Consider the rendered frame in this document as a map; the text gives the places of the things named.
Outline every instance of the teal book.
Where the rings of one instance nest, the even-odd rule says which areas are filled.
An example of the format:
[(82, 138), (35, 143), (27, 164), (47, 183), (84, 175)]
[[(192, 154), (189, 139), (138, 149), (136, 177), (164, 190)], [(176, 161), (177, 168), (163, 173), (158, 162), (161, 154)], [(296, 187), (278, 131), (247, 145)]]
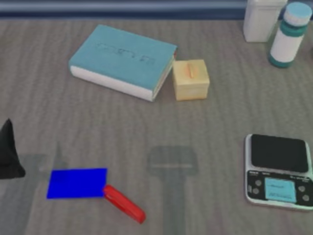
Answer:
[(68, 62), (74, 77), (154, 101), (177, 46), (98, 25)]

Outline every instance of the white bottle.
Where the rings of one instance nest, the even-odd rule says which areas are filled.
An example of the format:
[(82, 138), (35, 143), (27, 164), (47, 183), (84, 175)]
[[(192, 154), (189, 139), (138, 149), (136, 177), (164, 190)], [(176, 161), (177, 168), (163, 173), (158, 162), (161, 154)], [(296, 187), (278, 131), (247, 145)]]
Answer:
[(288, 4), (270, 50), (269, 61), (274, 66), (286, 68), (291, 65), (297, 55), (311, 16), (312, 9), (308, 5), (301, 2)]
[(248, 0), (244, 21), (245, 40), (248, 43), (267, 42), (287, 1)]

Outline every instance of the kitchen scale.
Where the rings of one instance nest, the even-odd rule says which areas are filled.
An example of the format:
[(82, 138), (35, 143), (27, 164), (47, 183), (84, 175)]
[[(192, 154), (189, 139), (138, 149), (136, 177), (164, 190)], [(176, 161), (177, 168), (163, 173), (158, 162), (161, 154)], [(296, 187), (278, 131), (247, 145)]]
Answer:
[(313, 170), (305, 141), (248, 135), (245, 163), (245, 192), (250, 202), (313, 210)]

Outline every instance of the gray tabletop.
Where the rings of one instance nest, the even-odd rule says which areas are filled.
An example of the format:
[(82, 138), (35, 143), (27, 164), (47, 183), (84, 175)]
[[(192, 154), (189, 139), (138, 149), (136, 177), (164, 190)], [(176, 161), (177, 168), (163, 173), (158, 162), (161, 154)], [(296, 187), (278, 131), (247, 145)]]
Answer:
[[(204, 59), (208, 98), (176, 102), (171, 76), (154, 103), (72, 77), (67, 62), (99, 23), (176, 44), (178, 60)], [(0, 123), (12, 119), (27, 172), (0, 182), (1, 235), (312, 233), (312, 213), (247, 202), (243, 162), (250, 133), (313, 146), (312, 25), (286, 70), (236, 21), (0, 25)], [(149, 167), (171, 151), (188, 153), (194, 171)], [(46, 200), (52, 169), (93, 167), (107, 167), (108, 183), (144, 209), (142, 225), (104, 199)]]

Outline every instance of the wooden cube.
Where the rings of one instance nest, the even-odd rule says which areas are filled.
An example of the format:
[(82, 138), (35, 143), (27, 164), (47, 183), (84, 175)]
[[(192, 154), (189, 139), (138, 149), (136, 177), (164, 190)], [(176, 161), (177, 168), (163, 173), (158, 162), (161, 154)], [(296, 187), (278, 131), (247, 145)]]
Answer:
[(177, 101), (206, 99), (210, 78), (204, 60), (174, 61), (173, 82)]

